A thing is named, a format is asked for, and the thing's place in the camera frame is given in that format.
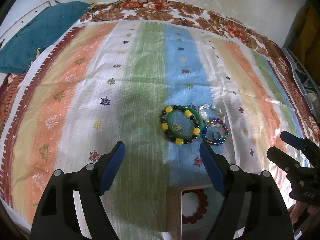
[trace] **blue stripe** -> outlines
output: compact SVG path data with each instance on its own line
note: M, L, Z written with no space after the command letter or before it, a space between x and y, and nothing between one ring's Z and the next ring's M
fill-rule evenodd
M164 25L164 54L165 82L168 87L166 105L193 104L198 109L199 105L212 103L211 87L199 59L195 41L187 29ZM186 118L184 125L187 133L193 128L192 122ZM194 159L199 157L201 141L198 138L187 145L168 144L167 162L170 164L171 186L210 183L204 166L194 165ZM219 146L215 146L214 151L222 154Z
M282 88L282 86L279 84L279 81L278 79L276 78L275 74L273 73L267 59L265 57L261 57L263 59L263 62L264 64L266 65L267 69L268 69L268 72L269 72L269 75L270 77L273 79L274 83L276 84L276 87L277 87L277 90L280 92L280 94L282 95L282 98L283 98L283 101L281 102L283 105L286 105L288 106L289 108L289 111L290 111L290 114L292 116L292 121L293 121L293 124L294 124L294 127L295 127L295 130L297 132L297 137L302 137L303 138L303 133L302 133L302 130L301 130L301 127L298 123L298 117L294 111L294 108L292 106L292 104L290 103L284 89Z

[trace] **orange stripe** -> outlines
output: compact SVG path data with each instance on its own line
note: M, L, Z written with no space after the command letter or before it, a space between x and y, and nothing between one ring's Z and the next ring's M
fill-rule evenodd
M259 102L261 112L264 116L265 127L269 135L270 147L276 146L280 150L286 152L284 142L280 139L281 122L279 120L276 111L274 110L273 104L268 100L269 95L263 88L263 84L254 72L250 62L242 54L240 46L237 43L225 42L225 47L230 51L232 57L237 61L241 68L247 73L252 81L252 85L255 87L255 93L257 95L257 101ZM281 181L285 179L285 173L276 168L277 181L281 187Z
M39 111L37 129L30 157L30 173L32 176L39 174L38 183L44 181L46 184L54 171L64 119L72 101L76 85L83 79L89 61L93 58L94 52L100 46L104 36L109 34L115 25L116 23L87 26L86 28L93 28L94 32L90 35L90 38L84 37L80 46L74 52L71 52L72 55L67 60L63 75L57 77L56 83L53 82L50 84L52 86L52 92ZM90 50L83 50L86 45L92 46L92 48ZM65 79L71 74L75 74L76 79L68 83ZM49 129L45 123L49 117L52 117L51 129ZM50 153L41 156L40 151ZM32 176L25 181L25 192L27 194L26 203L28 204L25 205L25 208L27 209L26 213L29 222L33 220L35 215L35 209L30 203L34 203L34 201L40 199L45 187L45 185L42 185L42 190L40 190Z

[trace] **beige stripe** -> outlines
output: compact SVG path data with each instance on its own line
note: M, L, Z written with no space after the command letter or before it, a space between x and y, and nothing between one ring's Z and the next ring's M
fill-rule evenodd
M245 71L239 66L237 61L232 58L225 48L223 41L215 37L210 37L211 42L214 43L215 48L219 51L219 55L223 58L225 68L232 74L233 81L239 88L239 96L243 103L244 117L247 118L247 122L250 125L252 131L252 142L256 145L258 151L258 158L261 163L261 170L267 170L269 168L269 160L266 152L268 151L270 144L268 143L268 133L266 131L264 116L259 108L259 102L256 100L258 97L254 91L254 85L251 79L245 73Z
M40 108L51 95L52 90L57 87L59 78L67 66L68 61L77 60L76 58L70 58L70 54L79 48L82 42L85 41L88 36L92 35L97 27L99 26L94 25L84 28L57 57L41 81L41 84L36 88L19 127L16 144L13 147L12 199L15 211L25 219L28 217L24 209L23 192L28 189L24 188L24 180L34 175L31 173L32 163L30 160L30 151L35 138Z

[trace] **yellow bead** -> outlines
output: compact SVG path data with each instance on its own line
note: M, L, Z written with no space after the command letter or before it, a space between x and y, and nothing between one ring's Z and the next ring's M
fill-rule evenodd
M162 123L161 124L161 128L162 128L162 130L167 130L168 129L168 124L166 123L166 122L164 122L164 123Z
M167 113L170 113L170 112L172 112L173 108L172 108L172 106L167 106L165 108L165 110L166 110Z
M195 135L199 135L199 134L200 134L200 129L199 129L198 127L194 128L194 129L193 129L193 133L194 133Z
M183 144L183 140L180 139L180 138L177 138L177 139L176 139L176 144L182 145L182 144Z
M186 115L186 117L192 116L192 113L189 110L186 110L184 114Z

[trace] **white stripe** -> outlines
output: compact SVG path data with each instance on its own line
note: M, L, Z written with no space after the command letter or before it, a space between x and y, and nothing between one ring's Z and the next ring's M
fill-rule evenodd
M130 21L119 22L115 29L106 35L87 66L83 81L76 85L64 118L62 136L58 145L59 154L55 165L65 173L79 171L90 163L89 153L94 150L100 155L109 153L119 140L120 120L117 120L116 116L119 111L119 102L123 101L121 84L124 70L130 71L126 67L127 57L130 48L134 46L135 31L139 27L139 23L135 22L135 27L132 27L132 24ZM114 68L113 65L116 64L121 67ZM115 84L108 84L108 79L114 79ZM110 105L100 104L101 98L104 97L110 99ZM103 128L94 129L94 122L99 120ZM103 197L101 200L109 213L110 199ZM79 201L75 199L77 207L80 205ZM89 237L89 230L83 216L79 216L78 219L81 232L84 236Z
M9 118L7 120L7 122L5 123L1 138L0 138L0 160L2 160L3 157L3 151L4 151L4 147L5 147L5 140L7 140L6 136L8 134L9 128L11 127L11 124L13 123L13 119L16 115L16 111L18 109L18 106L20 104L21 98L22 96L25 94L25 90L28 90L28 86L30 85L31 80L34 78L36 72L41 69L41 65L43 63L43 61L48 57L49 53L54 49L54 47L61 42L62 38L64 37L64 35L70 31L71 28L69 28L62 36L61 38L59 38L54 44L52 44L51 46L49 46L47 49L45 49L40 56L32 63L32 65L30 66L26 76L24 77L23 81L20 84L20 88L18 90L18 93L16 95L16 98L12 104L12 110L11 113L9 115ZM12 218L12 220L16 220L16 221L20 221L22 218L16 213L16 212L12 212L13 209L11 207L9 207L8 205L5 205L5 208L7 210L7 212L11 212L13 215L11 215L10 217Z
M189 32L196 41L200 60L206 70L207 79L212 86L213 103L217 108L225 111L226 114L226 125L229 127L230 134L226 143L222 145L223 155L230 164L237 164L247 172L260 173L261 164L258 154L249 155L251 150L255 153L257 152L255 144L248 139L251 134L250 126L245 118L239 118L238 106L243 104L238 94L238 87L232 81L232 74L224 67L225 64L219 56L219 51L212 48L215 48L215 44L212 42L210 46L207 45L212 36L222 40L230 39L222 38L207 31L199 35L199 31L192 28L189 29ZM248 130L247 135L243 132L244 128Z

